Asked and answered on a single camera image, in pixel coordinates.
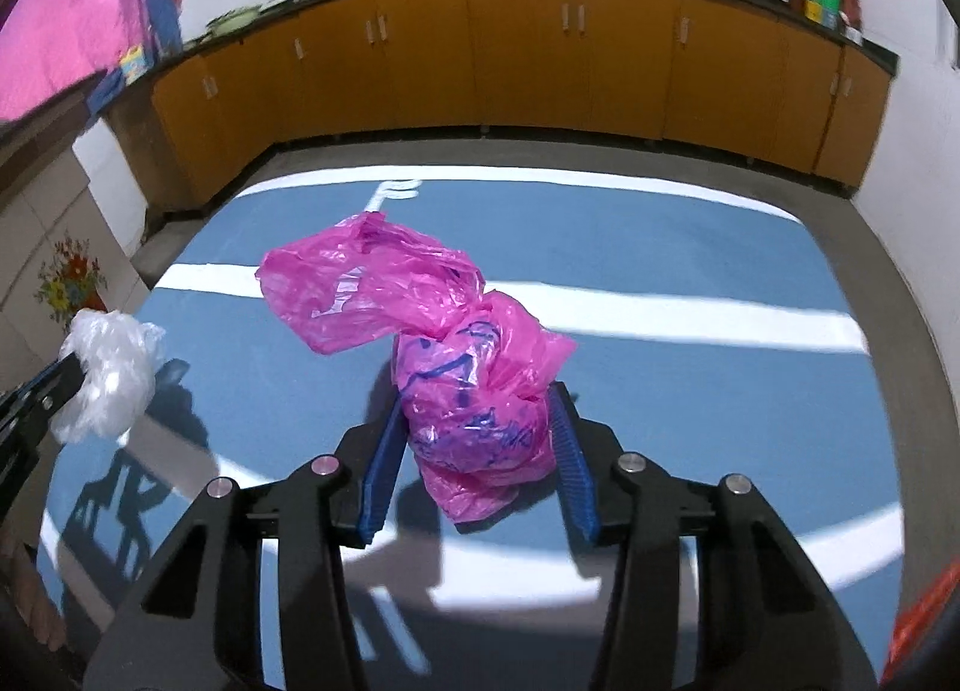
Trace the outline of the person's hand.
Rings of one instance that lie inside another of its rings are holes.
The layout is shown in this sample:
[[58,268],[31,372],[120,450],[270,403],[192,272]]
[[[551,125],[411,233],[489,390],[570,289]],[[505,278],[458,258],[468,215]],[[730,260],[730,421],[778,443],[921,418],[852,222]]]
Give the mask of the person's hand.
[[50,652],[62,649],[67,640],[64,618],[47,595],[26,546],[8,527],[2,527],[2,582],[34,639]]

